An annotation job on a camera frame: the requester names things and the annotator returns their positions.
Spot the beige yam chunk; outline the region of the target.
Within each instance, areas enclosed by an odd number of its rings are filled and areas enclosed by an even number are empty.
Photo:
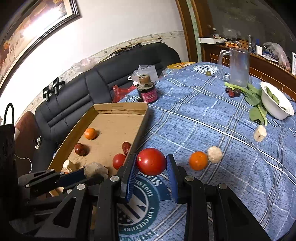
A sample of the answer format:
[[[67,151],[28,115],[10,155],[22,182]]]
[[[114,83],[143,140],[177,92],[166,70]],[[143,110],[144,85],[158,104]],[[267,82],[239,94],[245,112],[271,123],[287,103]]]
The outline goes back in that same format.
[[[63,163],[63,171],[65,173],[71,173],[71,172],[77,171],[77,167],[72,161],[67,159]]]

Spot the white yam chunk cube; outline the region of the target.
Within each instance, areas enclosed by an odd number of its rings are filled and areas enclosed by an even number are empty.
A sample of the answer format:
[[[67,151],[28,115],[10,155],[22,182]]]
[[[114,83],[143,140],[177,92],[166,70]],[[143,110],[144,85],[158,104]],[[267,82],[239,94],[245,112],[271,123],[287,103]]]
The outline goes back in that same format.
[[[91,162],[84,167],[84,175],[86,178],[91,178],[100,175],[106,180],[108,175],[108,169],[100,163]]]

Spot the red tomato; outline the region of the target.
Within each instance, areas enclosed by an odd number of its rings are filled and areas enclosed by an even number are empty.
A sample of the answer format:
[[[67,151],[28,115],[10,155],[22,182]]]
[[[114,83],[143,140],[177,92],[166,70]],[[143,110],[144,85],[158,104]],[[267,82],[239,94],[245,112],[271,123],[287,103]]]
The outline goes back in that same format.
[[[137,155],[137,166],[147,176],[157,176],[166,169],[167,160],[164,154],[155,148],[146,148]]]
[[[114,169],[118,170],[121,166],[123,166],[125,159],[126,156],[124,154],[116,154],[112,160]]]

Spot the small dark red jujube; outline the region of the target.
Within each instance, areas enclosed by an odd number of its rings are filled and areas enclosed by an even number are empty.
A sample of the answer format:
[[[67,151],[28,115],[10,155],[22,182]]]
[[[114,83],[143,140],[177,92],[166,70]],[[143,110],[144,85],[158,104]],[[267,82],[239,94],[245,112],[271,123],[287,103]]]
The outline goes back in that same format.
[[[87,154],[86,146],[81,143],[77,143],[74,146],[74,151],[78,156],[85,156]]]

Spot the large dark red jujube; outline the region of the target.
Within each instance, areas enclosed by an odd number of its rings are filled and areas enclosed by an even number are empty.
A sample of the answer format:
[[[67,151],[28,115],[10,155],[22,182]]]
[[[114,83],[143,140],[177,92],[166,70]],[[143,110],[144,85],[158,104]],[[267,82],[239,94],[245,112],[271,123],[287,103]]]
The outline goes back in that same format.
[[[124,142],[122,144],[122,150],[123,150],[124,155],[128,154],[130,147],[131,147],[131,143],[129,143],[129,142]]]

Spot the orange mandarin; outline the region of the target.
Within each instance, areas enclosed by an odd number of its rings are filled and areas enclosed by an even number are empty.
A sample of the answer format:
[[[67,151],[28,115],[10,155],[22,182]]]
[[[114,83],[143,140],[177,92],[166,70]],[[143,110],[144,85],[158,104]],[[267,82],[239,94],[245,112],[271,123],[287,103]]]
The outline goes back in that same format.
[[[195,171],[201,171],[208,166],[208,156],[201,151],[194,152],[189,157],[189,165]]]
[[[88,140],[93,140],[97,137],[97,131],[94,128],[87,128],[84,132],[84,137]]]

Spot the white yam chunk small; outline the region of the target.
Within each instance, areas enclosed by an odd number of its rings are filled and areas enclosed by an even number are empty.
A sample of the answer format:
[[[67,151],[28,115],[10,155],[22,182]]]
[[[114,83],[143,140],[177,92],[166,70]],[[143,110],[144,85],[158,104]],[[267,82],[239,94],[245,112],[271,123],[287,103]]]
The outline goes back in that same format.
[[[211,163],[217,164],[222,160],[223,153],[217,146],[211,146],[207,150],[208,159]]]

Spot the brown cardboard tray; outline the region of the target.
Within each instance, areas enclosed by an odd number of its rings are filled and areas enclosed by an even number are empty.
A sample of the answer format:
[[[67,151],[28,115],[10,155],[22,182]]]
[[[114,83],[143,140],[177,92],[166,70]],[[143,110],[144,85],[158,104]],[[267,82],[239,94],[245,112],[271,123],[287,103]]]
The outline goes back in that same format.
[[[129,154],[135,153],[149,118],[149,106],[143,102],[105,103],[93,105],[81,117],[67,135],[53,158],[50,169],[63,171],[65,160],[72,161],[77,168],[98,162],[108,169],[109,176],[116,175],[112,159],[122,153],[122,144],[131,143]],[[97,137],[84,137],[87,128],[94,128]],[[87,154],[78,156],[74,151],[77,143],[86,146]]]

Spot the blue plaid tablecloth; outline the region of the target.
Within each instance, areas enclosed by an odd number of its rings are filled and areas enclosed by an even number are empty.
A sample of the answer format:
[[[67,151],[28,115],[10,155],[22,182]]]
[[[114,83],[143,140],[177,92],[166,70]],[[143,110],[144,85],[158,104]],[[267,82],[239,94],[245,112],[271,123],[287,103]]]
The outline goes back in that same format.
[[[158,100],[137,151],[155,148],[172,154],[189,175],[205,184],[225,183],[240,198],[272,240],[295,222],[295,116],[267,115],[267,136],[256,142],[257,123],[243,96],[230,98],[215,64],[174,70],[156,84]],[[217,146],[222,160],[195,171],[189,157]]]

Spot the dark jam jar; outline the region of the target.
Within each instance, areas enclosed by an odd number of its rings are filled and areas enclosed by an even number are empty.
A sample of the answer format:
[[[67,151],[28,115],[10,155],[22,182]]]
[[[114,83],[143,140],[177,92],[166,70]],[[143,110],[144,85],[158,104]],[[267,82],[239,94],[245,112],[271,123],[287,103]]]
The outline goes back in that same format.
[[[138,77],[139,85],[137,91],[140,96],[140,100],[147,104],[154,103],[158,100],[158,94],[155,87],[155,83],[151,81],[148,74],[143,74]]]

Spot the red plastic bag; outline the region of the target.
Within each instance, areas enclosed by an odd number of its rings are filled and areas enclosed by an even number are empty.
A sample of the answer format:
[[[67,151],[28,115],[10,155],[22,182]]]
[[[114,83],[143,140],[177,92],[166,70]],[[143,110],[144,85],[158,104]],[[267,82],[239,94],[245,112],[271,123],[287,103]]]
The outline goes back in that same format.
[[[117,85],[114,85],[113,87],[113,93],[114,93],[114,97],[112,102],[113,103],[117,103],[120,100],[122,100],[128,93],[130,93],[131,91],[135,90],[136,87],[134,85],[132,85],[129,88],[119,88]]]

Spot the black clips on sofa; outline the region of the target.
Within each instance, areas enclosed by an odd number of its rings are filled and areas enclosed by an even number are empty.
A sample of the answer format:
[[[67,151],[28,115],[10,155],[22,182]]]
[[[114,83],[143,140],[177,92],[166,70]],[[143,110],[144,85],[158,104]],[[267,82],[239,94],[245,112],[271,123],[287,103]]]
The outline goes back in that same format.
[[[55,78],[51,87],[48,85],[43,89],[43,100],[48,102],[51,95],[58,95],[60,86],[62,85],[65,85],[65,81],[60,81],[58,77]]]

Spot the yellow packet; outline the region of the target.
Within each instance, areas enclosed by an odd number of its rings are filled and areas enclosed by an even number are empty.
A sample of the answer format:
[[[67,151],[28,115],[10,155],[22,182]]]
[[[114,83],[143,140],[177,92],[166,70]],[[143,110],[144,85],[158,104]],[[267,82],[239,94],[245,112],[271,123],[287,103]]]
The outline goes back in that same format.
[[[182,69],[182,68],[185,68],[185,67],[192,65],[192,64],[195,64],[195,62],[190,62],[190,61],[180,62],[180,63],[168,65],[167,68],[168,69]]]

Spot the white bowl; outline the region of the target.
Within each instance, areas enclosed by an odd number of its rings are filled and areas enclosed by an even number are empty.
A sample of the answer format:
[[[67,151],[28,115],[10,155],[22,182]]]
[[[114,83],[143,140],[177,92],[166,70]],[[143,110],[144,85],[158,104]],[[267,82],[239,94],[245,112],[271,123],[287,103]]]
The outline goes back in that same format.
[[[287,97],[275,86],[267,82],[260,82],[261,101],[265,109],[276,119],[284,120],[295,114]]]

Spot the white blue box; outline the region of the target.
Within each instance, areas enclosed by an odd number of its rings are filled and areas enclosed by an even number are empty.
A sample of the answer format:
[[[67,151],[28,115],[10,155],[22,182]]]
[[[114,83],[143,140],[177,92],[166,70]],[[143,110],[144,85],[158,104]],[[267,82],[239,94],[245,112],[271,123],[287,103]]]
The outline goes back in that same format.
[[[296,53],[292,52],[292,75],[296,76]]]

